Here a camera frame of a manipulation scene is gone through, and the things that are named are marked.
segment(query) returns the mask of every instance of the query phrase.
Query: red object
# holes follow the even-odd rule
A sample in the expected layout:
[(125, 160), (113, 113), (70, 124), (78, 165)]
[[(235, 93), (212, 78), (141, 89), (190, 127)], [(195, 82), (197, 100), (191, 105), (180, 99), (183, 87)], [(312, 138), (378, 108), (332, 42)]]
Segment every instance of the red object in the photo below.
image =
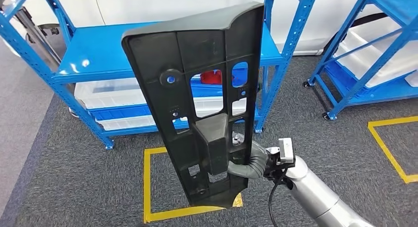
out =
[(216, 70), (201, 73), (200, 81), (203, 84), (222, 84), (222, 72)]

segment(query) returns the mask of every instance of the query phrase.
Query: robotic arm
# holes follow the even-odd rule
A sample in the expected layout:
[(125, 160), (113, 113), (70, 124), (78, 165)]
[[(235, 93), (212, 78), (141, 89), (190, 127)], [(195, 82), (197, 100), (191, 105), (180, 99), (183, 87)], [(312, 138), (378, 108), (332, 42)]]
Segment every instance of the robotic arm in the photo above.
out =
[[(242, 134), (235, 133), (233, 142), (242, 142), (243, 138)], [(373, 227), (320, 180), (302, 158), (294, 155), (290, 138), (279, 139), (279, 147), (267, 149), (253, 141), (250, 163), (236, 165), (230, 162), (228, 172), (245, 178), (264, 176), (273, 180), (275, 186), (270, 194), (269, 210), (274, 226), (276, 223), (271, 211), (271, 200), (276, 187), (284, 184), (321, 227)]]

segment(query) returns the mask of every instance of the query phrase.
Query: black cable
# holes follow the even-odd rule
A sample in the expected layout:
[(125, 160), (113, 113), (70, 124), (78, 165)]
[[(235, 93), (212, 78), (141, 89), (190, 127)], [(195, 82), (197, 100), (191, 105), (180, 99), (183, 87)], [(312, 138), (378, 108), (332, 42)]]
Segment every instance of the black cable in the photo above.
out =
[(286, 168), (284, 168), (284, 171), (283, 171), (283, 173), (281, 174), (281, 176), (280, 176), (280, 178), (278, 178), (278, 179), (276, 179), (276, 180), (274, 180), (274, 186), (273, 186), (273, 188), (272, 188), (272, 191), (270, 192), (270, 196), (269, 196), (269, 213), (270, 213), (270, 219), (272, 219), (272, 223), (273, 223), (273, 226), (274, 227), (277, 227), (277, 224), (276, 224), (276, 221), (274, 220), (274, 217), (273, 217), (273, 212), (272, 212), (272, 199), (273, 199), (273, 194), (274, 194), (274, 192), (276, 191), (276, 188), (277, 188), (277, 186), (279, 185), (279, 184), (283, 184), (283, 182), (281, 181), (283, 178), (284, 178), (284, 176), (286, 175), (286, 172), (287, 172), (287, 166), (286, 166)]

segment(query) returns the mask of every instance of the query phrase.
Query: bolt hole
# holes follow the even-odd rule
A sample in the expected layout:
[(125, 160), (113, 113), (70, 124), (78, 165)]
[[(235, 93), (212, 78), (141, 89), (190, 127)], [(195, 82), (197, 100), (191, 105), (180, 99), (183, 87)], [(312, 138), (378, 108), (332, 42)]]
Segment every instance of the bolt hole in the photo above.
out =
[(167, 82), (170, 83), (170, 84), (171, 83), (174, 83), (175, 82), (175, 78), (173, 76), (168, 76), (167, 77)]

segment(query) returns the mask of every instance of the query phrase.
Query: gray floor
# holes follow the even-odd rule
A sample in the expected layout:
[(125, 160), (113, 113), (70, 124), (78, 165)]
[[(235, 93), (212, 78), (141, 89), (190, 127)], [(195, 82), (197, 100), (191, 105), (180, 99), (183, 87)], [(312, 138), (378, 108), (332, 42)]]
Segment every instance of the gray floor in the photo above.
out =
[[(302, 82), (318, 57), (294, 58), (266, 122), (254, 140), (276, 145), (292, 137), (296, 152), (342, 199), (376, 226), (418, 226), (417, 183), (405, 184), (367, 129), (372, 120), (417, 114), (410, 99), (348, 108), (325, 121), (314, 90)], [(378, 128), (378, 133), (408, 174), (417, 173), (416, 124)], [(117, 137), (115, 149), (103, 145), (54, 97), (23, 174), (0, 226), (141, 226), (143, 150), (163, 145), (156, 133)], [(166, 154), (151, 160), (152, 212), (187, 205)], [(158, 226), (272, 226), (266, 180), (250, 181), (244, 206), (151, 222)], [(273, 202), (280, 226), (314, 226), (285, 188)]]
[(45, 116), (53, 92), (0, 38), (0, 215)]

